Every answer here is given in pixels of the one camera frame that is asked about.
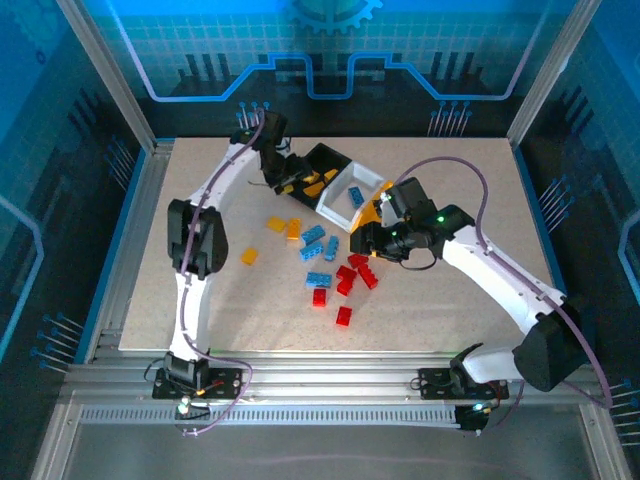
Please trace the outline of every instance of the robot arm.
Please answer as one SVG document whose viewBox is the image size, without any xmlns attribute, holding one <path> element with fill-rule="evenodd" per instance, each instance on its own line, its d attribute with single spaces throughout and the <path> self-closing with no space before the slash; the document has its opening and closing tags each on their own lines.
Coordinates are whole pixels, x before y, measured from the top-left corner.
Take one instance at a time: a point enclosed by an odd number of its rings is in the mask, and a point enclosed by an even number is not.
<svg viewBox="0 0 640 480">
<path fill-rule="evenodd" d="M 488 255 L 478 242 L 474 220 L 460 208 L 449 205 L 438 210 L 419 182 L 409 178 L 386 190 L 376 210 L 381 223 L 358 228 L 351 236 L 351 251 L 401 262 L 412 249 L 428 248 L 435 258 L 458 268 L 486 291 L 524 335 L 520 345 L 493 348 L 478 344 L 458 355 L 451 362 L 451 376 L 460 392 L 467 385 L 515 379 L 549 391 L 584 363 L 575 336 L 543 298 L 561 305 L 579 325 L 577 310 L 562 292 L 533 277 L 490 241 L 488 248 L 542 293 L 534 293 Z"/>
<path fill-rule="evenodd" d="M 185 334 L 200 351 L 208 348 L 206 329 L 215 274 L 228 255 L 222 217 L 247 180 L 262 172 L 277 193 L 310 176 L 304 158 L 290 154 L 290 141 L 283 138 L 286 119 L 263 112 L 260 126 L 237 131 L 216 170 L 187 200 L 173 200 L 168 209 L 168 254 L 176 270 L 178 302 L 176 322 L 164 371 L 173 383 L 200 390 L 207 384 L 208 364 L 187 343 Z M 250 148 L 247 144 L 253 139 Z M 189 230 L 197 215 L 189 248 Z M 186 272 L 182 267 L 186 253 Z M 189 294 L 184 295 L 188 287 Z"/>
</svg>

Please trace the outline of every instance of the black mount bracket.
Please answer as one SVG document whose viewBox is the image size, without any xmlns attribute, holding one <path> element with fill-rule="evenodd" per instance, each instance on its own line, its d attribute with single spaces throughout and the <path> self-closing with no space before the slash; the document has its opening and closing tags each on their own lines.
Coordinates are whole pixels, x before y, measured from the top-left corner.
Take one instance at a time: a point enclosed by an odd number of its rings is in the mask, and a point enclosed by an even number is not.
<svg viewBox="0 0 640 480">
<path fill-rule="evenodd" d="M 498 398 L 509 398 L 509 388 L 506 385 L 487 383 L 468 386 L 464 392 L 457 391 L 455 382 L 451 378 L 449 368 L 421 368 L 418 370 L 420 381 L 420 398 L 422 400 L 478 400 L 489 401 Z"/>
<path fill-rule="evenodd" d="M 183 360 L 168 352 L 156 372 L 152 397 L 234 399 L 242 388 L 241 368 L 211 368 L 205 359 Z"/>
<path fill-rule="evenodd" d="M 233 400 L 238 397 L 242 388 L 242 369 L 209 368 L 207 374 L 206 381 L 202 385 L 204 393 L 197 395 L 197 398 Z M 185 394 L 196 396 L 195 390 L 186 390 L 183 385 L 173 380 L 164 368 L 159 368 L 156 371 L 153 393 L 151 394 L 152 398 L 157 400 L 179 400 Z"/>
</svg>

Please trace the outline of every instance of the cable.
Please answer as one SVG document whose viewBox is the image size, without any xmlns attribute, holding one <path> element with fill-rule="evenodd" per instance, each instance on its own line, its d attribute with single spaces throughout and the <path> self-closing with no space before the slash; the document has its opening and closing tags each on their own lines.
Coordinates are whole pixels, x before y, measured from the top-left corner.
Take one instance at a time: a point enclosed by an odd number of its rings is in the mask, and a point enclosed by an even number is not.
<svg viewBox="0 0 640 480">
<path fill-rule="evenodd" d="M 144 369 L 144 373 L 142 374 L 142 378 L 144 378 L 147 382 L 153 383 L 154 382 L 153 380 L 149 380 L 147 378 L 147 375 L 149 374 L 149 370 L 151 370 L 151 367 L 153 367 L 156 363 L 162 362 L 162 361 L 164 361 L 164 358 L 156 358 L 149 365 L 147 365 L 147 368 Z"/>
<path fill-rule="evenodd" d="M 485 428 L 485 432 L 487 430 L 493 430 L 494 428 L 498 428 L 500 425 L 504 425 L 507 419 L 511 417 L 511 415 L 513 415 L 513 412 L 515 412 L 518 406 L 520 405 L 520 401 L 522 400 L 522 397 L 524 395 L 524 384 L 525 384 L 524 380 L 520 382 L 520 389 L 518 390 L 518 395 L 516 395 L 516 399 L 509 407 L 509 410 L 507 410 L 507 413 L 505 414 L 505 416 L 502 417 L 500 420 L 498 420 L 498 423 L 496 423 L 495 425 L 489 428 Z"/>
<path fill-rule="evenodd" d="M 191 420 L 198 420 L 200 418 L 203 418 L 203 417 L 206 417 L 208 415 L 211 415 L 211 410 L 209 408 L 194 407 L 194 406 L 192 406 L 191 408 L 197 409 L 197 410 L 206 410 L 206 412 L 201 413 L 200 415 L 196 415 L 195 417 L 185 418 L 184 419 L 185 422 L 187 422 L 187 421 L 190 422 Z M 174 424 L 173 426 L 176 427 L 178 429 L 178 431 L 180 431 L 182 433 L 182 435 L 184 436 L 184 432 L 185 432 L 184 427 L 181 427 L 180 425 L 176 425 L 176 424 Z"/>
<path fill-rule="evenodd" d="M 409 388 L 411 390 L 413 390 L 413 391 L 416 391 L 416 392 L 420 391 L 420 384 L 421 383 L 422 383 L 422 381 L 420 380 L 420 377 L 412 378 L 411 381 L 409 382 Z"/>
<path fill-rule="evenodd" d="M 405 270 L 411 270 L 412 272 L 424 272 L 425 270 L 429 270 L 430 268 L 434 267 L 436 263 L 438 263 L 438 259 L 434 256 L 433 262 L 431 262 L 429 265 L 425 265 L 424 267 L 407 267 L 403 265 L 402 262 L 400 262 L 400 266 Z"/>
<path fill-rule="evenodd" d="M 182 260 L 182 265 L 180 267 L 180 273 L 186 279 L 185 287 L 182 293 L 182 299 L 180 301 L 180 314 L 179 314 L 180 328 L 182 329 L 182 335 L 184 337 L 185 342 L 187 343 L 189 348 L 193 350 L 196 355 L 198 355 L 198 357 L 204 358 L 207 361 L 230 363 L 230 364 L 241 365 L 245 367 L 248 370 L 248 377 L 247 377 L 247 381 L 240 389 L 238 396 L 233 399 L 233 401 L 227 406 L 227 408 L 220 415 L 218 415 L 218 417 L 213 422 L 211 422 L 206 427 L 203 427 L 197 430 L 193 430 L 190 432 L 187 432 L 185 430 L 182 432 L 184 436 L 197 437 L 198 435 L 208 432 L 213 427 L 215 427 L 220 421 L 222 421 L 229 414 L 229 412 L 233 409 L 233 407 L 237 405 L 237 403 L 246 393 L 247 389 L 249 388 L 249 384 L 253 379 L 253 368 L 247 362 L 243 362 L 242 360 L 233 359 L 233 358 L 212 357 L 211 355 L 208 355 L 200 351 L 198 347 L 196 347 L 193 344 L 193 342 L 191 341 L 191 338 L 189 338 L 189 335 L 187 335 L 187 328 L 184 320 L 184 311 L 185 311 L 185 304 L 187 301 L 187 294 L 189 293 L 189 285 L 191 284 L 191 276 L 192 276 L 191 273 L 188 273 L 188 274 L 186 273 L 187 265 L 189 263 L 189 258 L 191 257 L 191 250 L 193 248 L 193 240 L 195 237 L 196 225 L 198 224 L 198 220 L 200 218 L 200 212 L 202 211 L 202 206 L 204 205 L 204 202 L 206 202 L 207 199 L 209 198 L 209 195 L 211 193 L 211 190 L 213 189 L 214 184 L 220 178 L 220 176 L 224 173 L 224 171 L 244 152 L 250 149 L 251 146 L 255 143 L 257 138 L 262 133 L 262 130 L 264 129 L 264 125 L 265 125 L 264 110 L 262 108 L 258 108 L 256 111 L 256 115 L 260 115 L 260 123 L 258 124 L 258 127 L 256 128 L 255 132 L 253 133 L 249 141 L 242 148 L 240 148 L 236 153 L 234 153 L 229 160 L 227 160 L 224 164 L 222 164 L 218 170 L 216 170 L 216 172 L 211 177 L 211 180 L 209 180 L 209 183 L 207 184 L 202 196 L 200 197 L 200 201 L 198 202 L 198 205 L 193 213 L 191 224 L 189 225 L 189 236 L 187 238 L 187 246 L 185 248 L 184 258 Z"/>
<path fill-rule="evenodd" d="M 497 387 L 494 387 L 493 382 L 489 382 L 489 386 L 491 387 L 491 390 L 493 390 L 493 393 L 496 394 L 496 399 L 498 400 L 498 405 L 496 405 L 496 408 L 498 408 L 500 406 L 500 401 L 502 400 L 502 397 L 500 396 L 500 383 L 498 383 Z"/>
<path fill-rule="evenodd" d="M 602 393 L 604 395 L 605 401 L 604 403 L 601 402 L 597 398 L 594 398 L 589 393 L 585 392 L 581 388 L 576 387 L 575 385 L 569 384 L 570 387 L 578 391 L 582 395 L 584 395 L 586 398 L 591 400 L 593 403 L 595 403 L 599 407 L 606 408 L 607 410 L 610 409 L 613 406 L 613 399 L 611 398 L 611 392 L 609 390 L 609 382 L 607 381 L 607 377 L 604 373 L 604 370 L 602 369 L 602 366 L 600 365 L 600 362 L 598 361 L 598 358 L 596 357 L 596 354 L 591 349 L 589 342 L 587 342 L 586 338 L 584 338 L 584 335 L 582 335 L 582 332 L 580 331 L 578 326 L 575 324 L 575 322 L 571 319 L 571 317 L 569 317 L 569 315 L 567 315 L 567 313 L 560 307 L 560 305 L 558 305 L 551 298 L 549 298 L 549 296 L 547 296 L 547 294 L 540 287 L 538 287 L 535 283 L 533 283 L 527 277 L 522 275 L 517 269 L 512 267 L 506 260 L 504 260 L 498 254 L 496 254 L 491 248 L 489 248 L 489 245 L 487 244 L 487 241 L 485 240 L 484 235 L 482 234 L 482 218 L 484 216 L 484 211 L 485 211 L 485 208 L 487 207 L 487 202 L 489 200 L 489 185 L 487 184 L 487 179 L 482 174 L 482 172 L 478 169 L 478 167 L 476 167 L 473 163 L 469 162 L 468 160 L 464 160 L 458 157 L 450 157 L 450 156 L 432 157 L 426 160 L 422 160 L 412 165 L 411 167 L 409 167 L 405 172 L 403 172 L 398 177 L 398 180 L 396 180 L 396 183 L 399 183 L 402 180 L 404 180 L 405 177 L 409 175 L 409 173 L 414 171 L 416 168 L 421 167 L 422 165 L 426 165 L 427 163 L 433 163 L 433 162 L 439 162 L 439 161 L 450 161 L 450 162 L 455 162 L 455 163 L 460 163 L 462 165 L 465 165 L 466 167 L 473 170 L 473 172 L 480 179 L 480 182 L 482 183 L 482 201 L 480 202 L 480 208 L 478 209 L 478 216 L 476 217 L 476 237 L 478 242 L 482 246 L 484 253 L 489 257 L 491 257 L 493 260 L 495 260 L 502 268 L 508 271 L 521 283 L 523 283 L 527 288 L 529 288 L 533 293 L 535 293 L 536 296 L 543 299 L 544 302 L 549 307 L 551 307 L 558 315 L 560 315 L 560 318 L 564 320 L 564 322 L 567 324 L 571 332 L 574 334 L 574 336 L 580 343 L 580 346 L 583 348 L 584 352 L 586 353 L 587 358 L 589 359 L 589 362 L 591 362 L 591 365 L 593 366 L 596 376 L 598 377 L 600 388 L 602 388 Z"/>
</svg>

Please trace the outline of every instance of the blue lego brick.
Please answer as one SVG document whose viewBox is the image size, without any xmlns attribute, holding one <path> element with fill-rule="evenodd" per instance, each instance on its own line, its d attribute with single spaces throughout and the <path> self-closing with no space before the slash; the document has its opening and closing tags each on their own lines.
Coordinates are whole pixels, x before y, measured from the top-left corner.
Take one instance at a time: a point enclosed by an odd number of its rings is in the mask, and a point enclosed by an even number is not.
<svg viewBox="0 0 640 480">
<path fill-rule="evenodd" d="M 358 187 L 349 188 L 349 198 L 351 198 L 353 208 L 360 208 L 364 203 L 364 198 Z"/>
<path fill-rule="evenodd" d="M 331 275 L 328 273 L 307 273 L 307 287 L 331 288 Z"/>
<path fill-rule="evenodd" d="M 316 240 L 320 240 L 324 236 L 324 228 L 322 228 L 320 225 L 316 225 L 315 227 L 310 228 L 302 235 L 300 235 L 305 245 L 311 245 L 313 242 L 315 242 Z"/>
<path fill-rule="evenodd" d="M 322 246 L 322 242 L 315 242 L 311 245 L 307 245 L 304 248 L 300 249 L 300 258 L 303 262 L 315 257 L 316 255 L 320 255 L 324 250 Z"/>
<path fill-rule="evenodd" d="M 338 247 L 340 246 L 340 240 L 335 235 L 331 235 L 329 243 L 327 244 L 327 251 L 324 254 L 324 259 L 327 262 L 333 262 L 336 259 L 336 253 L 338 253 Z"/>
</svg>

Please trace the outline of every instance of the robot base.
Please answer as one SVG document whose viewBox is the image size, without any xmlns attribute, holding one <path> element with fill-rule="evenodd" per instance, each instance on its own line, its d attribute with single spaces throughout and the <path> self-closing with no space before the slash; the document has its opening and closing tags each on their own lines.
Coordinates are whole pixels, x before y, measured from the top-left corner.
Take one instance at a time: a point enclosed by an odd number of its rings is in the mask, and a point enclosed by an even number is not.
<svg viewBox="0 0 640 480">
<path fill-rule="evenodd" d="M 490 401 L 509 398 L 509 388 L 499 382 L 467 385 L 464 391 L 460 391 L 452 381 L 449 368 L 421 368 L 416 380 L 420 382 L 422 400 Z"/>
<path fill-rule="evenodd" d="M 240 394 L 242 388 L 241 368 L 209 368 L 207 378 L 203 379 L 203 388 L 196 392 L 168 377 L 164 368 L 156 371 L 153 384 L 152 398 L 158 400 L 176 400 L 190 396 L 193 398 L 212 399 L 223 398 L 233 400 Z"/>
</svg>

